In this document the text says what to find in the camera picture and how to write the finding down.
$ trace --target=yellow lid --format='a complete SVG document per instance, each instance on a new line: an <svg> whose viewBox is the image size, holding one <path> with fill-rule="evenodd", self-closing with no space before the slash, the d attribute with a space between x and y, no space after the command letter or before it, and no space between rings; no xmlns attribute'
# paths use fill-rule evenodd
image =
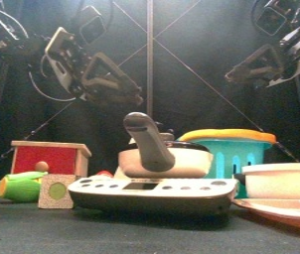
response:
<svg viewBox="0 0 300 254"><path fill-rule="evenodd" d="M215 138L215 139L251 139L268 143L276 143L276 137L273 134L247 130L247 129L202 129L188 132L180 141L192 141L194 139Z"/></svg>

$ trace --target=white bowl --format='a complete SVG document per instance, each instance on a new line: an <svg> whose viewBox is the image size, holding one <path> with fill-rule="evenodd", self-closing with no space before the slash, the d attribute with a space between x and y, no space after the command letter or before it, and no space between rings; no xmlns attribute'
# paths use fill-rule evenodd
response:
<svg viewBox="0 0 300 254"><path fill-rule="evenodd" d="M249 198L300 199L300 163L243 167Z"/></svg>

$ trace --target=white plate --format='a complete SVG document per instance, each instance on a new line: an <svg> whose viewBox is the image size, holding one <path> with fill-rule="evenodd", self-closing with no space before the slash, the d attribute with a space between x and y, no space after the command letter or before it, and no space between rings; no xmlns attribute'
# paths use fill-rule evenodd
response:
<svg viewBox="0 0 300 254"><path fill-rule="evenodd" d="M247 198L232 202L268 219L300 227L300 199Z"/></svg>

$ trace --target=wooden box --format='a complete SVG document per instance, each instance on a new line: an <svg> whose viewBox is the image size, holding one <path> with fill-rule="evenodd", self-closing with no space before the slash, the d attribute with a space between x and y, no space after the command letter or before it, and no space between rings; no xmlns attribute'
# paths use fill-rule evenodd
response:
<svg viewBox="0 0 300 254"><path fill-rule="evenodd" d="M85 144L12 141L11 174L48 171L50 174L87 177L91 152Z"/></svg>

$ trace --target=dark floor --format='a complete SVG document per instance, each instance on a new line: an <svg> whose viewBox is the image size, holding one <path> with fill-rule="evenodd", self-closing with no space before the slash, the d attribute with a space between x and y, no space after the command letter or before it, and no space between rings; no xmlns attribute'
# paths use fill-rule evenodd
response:
<svg viewBox="0 0 300 254"><path fill-rule="evenodd" d="M231 207L229 217L178 218L38 209L0 199L0 253L295 253L300 229Z"/></svg>

